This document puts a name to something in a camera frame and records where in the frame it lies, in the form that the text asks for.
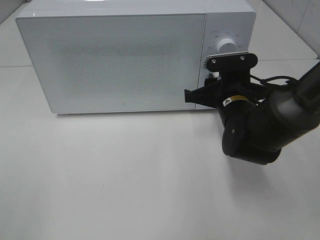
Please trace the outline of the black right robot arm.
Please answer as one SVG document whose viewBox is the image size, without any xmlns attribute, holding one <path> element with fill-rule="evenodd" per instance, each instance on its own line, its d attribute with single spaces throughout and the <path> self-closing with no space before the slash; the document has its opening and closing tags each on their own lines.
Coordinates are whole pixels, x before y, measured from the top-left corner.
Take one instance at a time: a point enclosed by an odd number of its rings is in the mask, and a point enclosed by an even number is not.
<svg viewBox="0 0 320 240">
<path fill-rule="evenodd" d="M 283 147 L 320 124 L 320 67 L 300 79 L 286 76 L 283 85 L 272 78 L 252 82 L 253 64 L 210 66 L 205 85 L 185 90 L 187 103 L 215 108 L 223 124 L 225 155 L 259 165 L 274 162 Z"/>
</svg>

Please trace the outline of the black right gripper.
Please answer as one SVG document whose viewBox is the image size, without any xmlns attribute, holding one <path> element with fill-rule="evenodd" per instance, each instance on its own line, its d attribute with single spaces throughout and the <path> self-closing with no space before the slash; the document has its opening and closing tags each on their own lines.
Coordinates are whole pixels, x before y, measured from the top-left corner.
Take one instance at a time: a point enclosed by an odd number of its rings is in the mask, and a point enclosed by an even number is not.
<svg viewBox="0 0 320 240">
<path fill-rule="evenodd" d="M 206 78 L 204 86 L 184 90 L 184 101 L 218 110 L 222 125 L 230 118 L 247 115 L 270 94 L 270 89 L 251 82 L 249 72 L 220 72 L 220 78 Z"/>
</svg>

